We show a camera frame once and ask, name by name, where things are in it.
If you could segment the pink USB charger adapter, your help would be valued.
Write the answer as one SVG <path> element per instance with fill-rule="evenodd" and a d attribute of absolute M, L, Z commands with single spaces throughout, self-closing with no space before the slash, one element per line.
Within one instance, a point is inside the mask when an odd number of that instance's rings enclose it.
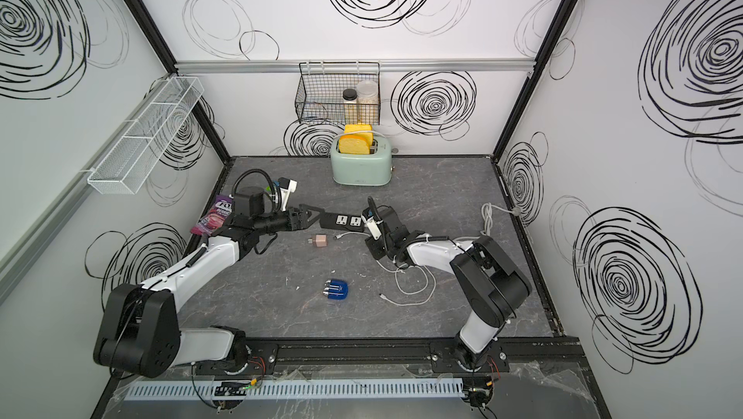
<path fill-rule="evenodd" d="M 317 248 L 325 248 L 328 246 L 328 237 L 326 234 L 316 234 L 309 239 L 309 243 Z"/>

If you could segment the black power strip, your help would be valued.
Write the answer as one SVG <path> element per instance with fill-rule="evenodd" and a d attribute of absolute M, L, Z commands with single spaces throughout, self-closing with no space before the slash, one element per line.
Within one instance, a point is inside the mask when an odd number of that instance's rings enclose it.
<path fill-rule="evenodd" d="M 352 231 L 353 233 L 365 231 L 362 217 L 348 214 L 324 212 L 320 215 L 319 225 L 321 229 L 332 229 L 332 231 Z"/>

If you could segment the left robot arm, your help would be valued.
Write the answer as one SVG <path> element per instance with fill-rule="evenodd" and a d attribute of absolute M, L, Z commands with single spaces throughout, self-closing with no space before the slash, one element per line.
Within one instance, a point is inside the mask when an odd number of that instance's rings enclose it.
<path fill-rule="evenodd" d="M 178 312 L 202 287 L 253 252 L 261 237 L 305 231 L 322 209 L 287 206 L 265 211 L 259 192 L 236 194 L 220 229 L 177 264 L 138 285 L 121 284 L 108 297 L 93 349 L 93 360 L 114 373 L 156 378 L 168 369 L 201 362 L 222 362 L 237 375 L 250 363 L 243 331 L 226 326 L 186 329 Z"/>

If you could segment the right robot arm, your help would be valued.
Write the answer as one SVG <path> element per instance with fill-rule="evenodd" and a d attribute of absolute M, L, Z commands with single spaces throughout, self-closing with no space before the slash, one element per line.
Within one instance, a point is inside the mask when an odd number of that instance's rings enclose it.
<path fill-rule="evenodd" d="M 411 231 L 390 206 L 368 198 L 361 221 L 370 236 L 365 243 L 375 259 L 389 260 L 398 276 L 417 268 L 425 277 L 434 269 L 452 274 L 470 306 L 456 336 L 454 357 L 464 370 L 475 372 L 488 362 L 488 349 L 532 293 L 526 274 L 487 235 L 454 239 Z"/>

